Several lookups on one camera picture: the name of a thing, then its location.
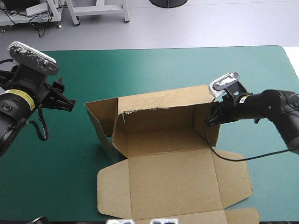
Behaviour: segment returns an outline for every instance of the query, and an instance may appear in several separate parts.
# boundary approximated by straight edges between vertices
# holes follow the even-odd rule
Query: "black cable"
[[[48,29],[48,27],[49,27],[49,23],[52,21],[52,18],[53,18],[53,13],[51,13],[50,17],[48,18],[48,21],[47,21],[47,23],[46,23],[46,25],[45,25],[45,27],[44,27],[44,29],[43,29],[43,33],[42,33],[42,34],[40,33],[40,30],[39,30],[37,27],[34,27],[34,29],[37,30],[37,32],[38,32],[38,36],[39,36],[39,37],[42,37],[42,36],[45,35],[46,29]]]
[[[43,118],[42,105],[40,105],[40,106],[38,107],[38,109],[37,109],[37,113],[38,113],[40,122],[41,122],[42,127],[43,127],[43,134],[42,134],[42,131],[41,131],[41,129],[39,128],[39,126],[38,126],[38,124],[37,124],[36,121],[31,120],[31,121],[29,121],[29,123],[30,123],[30,124],[33,124],[33,126],[36,128],[36,133],[37,133],[38,138],[39,138],[41,141],[46,141],[46,140],[49,139],[49,131],[48,131],[48,127],[47,127],[46,121],[45,121],[45,119]]]
[[[216,98],[214,98],[210,104],[210,108],[207,112],[207,115],[206,115],[206,120],[205,120],[205,134],[206,134],[206,140],[207,140],[207,143],[210,147],[210,149],[212,150],[212,152],[218,156],[219,158],[223,159],[223,160],[227,160],[227,161],[231,161],[231,162],[242,162],[242,161],[248,161],[248,160],[254,160],[254,159],[258,159],[258,158],[262,158],[262,157],[266,157],[266,156],[269,156],[269,155],[275,155],[275,154],[280,154],[280,153],[285,153],[285,152],[290,152],[294,149],[285,149],[285,150],[281,150],[281,151],[277,151],[277,152],[273,152],[273,153],[267,153],[267,154],[263,154],[263,155],[258,155],[258,156],[254,156],[254,157],[249,157],[249,158],[245,158],[245,159],[238,159],[238,160],[235,160],[235,159],[230,159],[230,158],[226,158],[226,157],[223,157],[221,155],[219,155],[214,149],[213,149],[213,146],[211,145],[210,143],[210,140],[209,140],[209,137],[208,137],[208,134],[207,134],[207,121],[208,119],[210,119],[212,116],[214,116],[217,112],[217,110],[220,108],[220,105],[221,103],[219,103],[217,109],[215,110],[214,114],[212,116],[209,117],[209,114],[210,114],[210,111],[211,111],[211,108],[212,108],[212,104],[213,102],[216,100]]]
[[[10,18],[10,16],[7,14],[7,12],[6,12],[3,8],[0,7],[0,10],[2,10],[2,12],[5,13],[5,15],[10,19],[10,21],[11,21],[14,25],[16,24],[16,23],[12,20],[12,18]]]
[[[0,64],[3,64],[5,62],[13,62],[14,60],[13,59],[6,59],[6,60],[3,60],[3,61],[0,61]]]

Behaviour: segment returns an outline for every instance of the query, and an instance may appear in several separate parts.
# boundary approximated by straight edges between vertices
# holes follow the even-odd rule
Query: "green table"
[[[241,74],[248,91],[299,92],[298,78],[279,46],[46,54],[57,60],[65,94],[77,104],[71,113],[45,109],[50,139],[41,142],[27,126],[0,158],[0,220],[108,218],[97,211],[97,172],[123,157],[105,151],[84,102],[208,84],[231,71]],[[246,120],[223,125],[217,148],[249,157],[285,145],[272,123]],[[261,220],[299,220],[299,156],[275,155],[249,161],[248,167],[254,193],[232,208],[255,207]]]

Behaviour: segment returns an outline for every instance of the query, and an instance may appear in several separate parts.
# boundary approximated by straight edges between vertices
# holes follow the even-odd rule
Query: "cardboard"
[[[257,224],[252,208],[224,210],[252,194],[246,162],[211,153],[206,85],[86,103],[98,138],[128,159],[98,173],[98,210],[134,219],[177,217],[181,224]],[[209,128],[215,146],[219,126]],[[240,154],[219,151],[230,158]]]

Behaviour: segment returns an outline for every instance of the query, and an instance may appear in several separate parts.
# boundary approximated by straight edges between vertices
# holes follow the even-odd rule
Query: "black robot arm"
[[[19,131],[26,123],[36,128],[38,137],[45,141],[49,138],[42,108],[71,111],[76,103],[63,95],[62,78],[50,85],[48,76],[58,73],[56,61],[20,42],[9,45],[8,51],[13,59],[0,63],[13,62],[11,71],[0,70],[0,156],[3,155]],[[28,121],[37,110],[43,127],[43,133],[35,121]]]
[[[299,154],[299,97],[291,91],[265,90],[260,94],[248,93],[239,82],[238,73],[229,73],[210,85],[215,96],[226,93],[222,102],[216,103],[208,126],[254,119],[267,118],[273,122],[287,147]]]

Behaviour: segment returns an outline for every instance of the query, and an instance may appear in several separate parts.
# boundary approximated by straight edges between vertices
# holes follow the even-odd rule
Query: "gray floor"
[[[0,59],[7,58],[7,45],[17,40],[40,50],[299,46],[299,0],[189,0],[173,9],[148,0],[128,3],[129,23],[114,14],[81,17],[76,27],[65,10],[63,29],[49,29],[42,38],[30,26],[9,29],[0,33]]]

